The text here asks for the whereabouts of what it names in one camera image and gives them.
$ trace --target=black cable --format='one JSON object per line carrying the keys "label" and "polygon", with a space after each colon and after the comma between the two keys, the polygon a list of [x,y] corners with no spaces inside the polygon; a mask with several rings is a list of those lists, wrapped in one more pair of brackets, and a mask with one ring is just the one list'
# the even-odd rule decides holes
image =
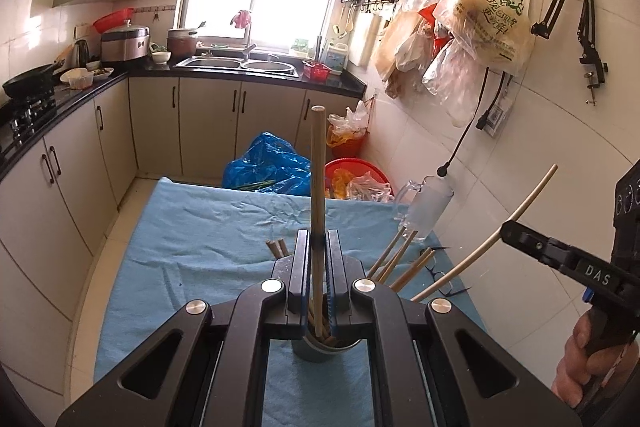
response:
{"label": "black cable", "polygon": [[482,102],[482,95],[484,94],[484,87],[486,86],[486,78],[488,76],[489,76],[489,68],[486,68],[486,70],[484,70],[484,80],[482,81],[482,89],[480,89],[480,96],[478,96],[478,105],[476,106],[476,110],[474,111],[474,116],[471,119],[471,121],[466,125],[465,132],[462,133],[462,136],[458,140],[458,144],[456,145],[456,148],[453,149],[453,154],[451,155],[451,158],[449,158],[449,160],[444,165],[441,165],[440,167],[438,167],[438,170],[436,171],[436,174],[438,176],[440,176],[440,178],[444,178],[444,176],[447,175],[447,169],[451,165],[451,162],[453,161],[453,158],[455,158],[456,153],[458,152],[458,149],[460,148],[460,144],[462,144],[462,140],[465,139],[466,133],[469,130],[469,128],[471,127],[471,124],[473,123],[474,118],[476,117],[476,113],[478,112],[478,109],[480,108],[480,102]]}
{"label": "black cable", "polygon": [[[506,71],[503,71],[502,77],[500,78],[500,86],[498,86],[498,90],[495,92],[494,99],[491,101],[491,103],[489,104],[489,107],[484,112],[484,114],[480,118],[478,118],[478,123],[476,123],[476,129],[479,129],[479,130],[484,129],[484,126],[486,125],[486,121],[489,120],[489,113],[491,113],[491,110],[494,108],[495,103],[498,101],[498,97],[500,97],[500,93],[502,92],[502,86],[504,85],[504,79],[506,76],[507,76]],[[513,75],[511,74],[509,76],[509,82],[511,82],[512,78],[513,78]]]}

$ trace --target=blue plastic bag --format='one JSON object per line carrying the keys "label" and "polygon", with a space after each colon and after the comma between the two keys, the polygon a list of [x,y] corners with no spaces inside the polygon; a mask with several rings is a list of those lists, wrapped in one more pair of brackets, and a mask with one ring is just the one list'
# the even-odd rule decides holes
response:
{"label": "blue plastic bag", "polygon": [[244,155],[230,162],[222,176],[222,188],[251,190],[252,184],[271,182],[255,192],[276,192],[291,196],[311,194],[310,161],[295,152],[289,142],[271,133],[258,135]]}

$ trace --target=hand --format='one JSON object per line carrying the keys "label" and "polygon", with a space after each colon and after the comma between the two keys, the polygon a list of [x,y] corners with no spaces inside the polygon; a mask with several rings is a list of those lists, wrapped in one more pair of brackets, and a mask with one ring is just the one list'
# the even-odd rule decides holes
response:
{"label": "hand", "polygon": [[[556,379],[551,385],[558,398],[576,407],[582,400],[582,386],[594,376],[606,375],[618,359],[623,346],[607,347],[593,353],[589,358],[584,350],[591,336],[591,321],[584,314],[574,326],[574,333],[564,344],[564,357],[556,368]],[[625,356],[605,387],[605,396],[613,396],[620,391],[638,363],[638,344],[635,342],[626,350]]]}

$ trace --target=black countertop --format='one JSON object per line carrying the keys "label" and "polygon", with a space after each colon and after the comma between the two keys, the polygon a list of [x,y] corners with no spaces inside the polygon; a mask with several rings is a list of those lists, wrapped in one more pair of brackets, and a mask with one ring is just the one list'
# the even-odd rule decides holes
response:
{"label": "black countertop", "polygon": [[[341,94],[351,98],[362,98],[366,85],[359,81],[348,71],[341,75],[329,75],[325,84],[312,82],[305,76],[298,78],[284,75],[272,75],[255,73],[252,71],[209,71],[198,68],[176,68],[175,65],[156,65],[149,58],[134,61],[130,64],[114,64],[115,71],[110,78],[100,82],[94,82],[89,89],[72,90],[66,84],[55,86],[54,98],[56,107],[40,118],[33,130],[20,137],[20,141],[14,140],[9,121],[12,118],[13,105],[9,101],[0,107],[0,180],[15,166],[24,154],[33,147],[53,127],[60,123],[82,104],[89,102],[99,93],[109,87],[125,80],[129,76],[183,76],[197,78],[216,78],[222,80],[241,80],[242,82],[259,82],[261,84],[273,84],[276,86],[299,87],[334,94]],[[296,69],[302,73],[302,67]]]}

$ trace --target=stainless steel sink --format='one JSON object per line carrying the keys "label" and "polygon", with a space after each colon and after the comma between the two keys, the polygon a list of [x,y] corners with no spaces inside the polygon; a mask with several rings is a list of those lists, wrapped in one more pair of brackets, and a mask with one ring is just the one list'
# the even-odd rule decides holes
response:
{"label": "stainless steel sink", "polygon": [[288,73],[295,68],[284,62],[268,62],[266,60],[249,60],[240,66],[243,70],[269,71],[270,73]]}
{"label": "stainless steel sink", "polygon": [[219,70],[237,70],[240,68],[240,60],[220,57],[191,57],[183,60],[175,66],[177,68],[216,68]]}

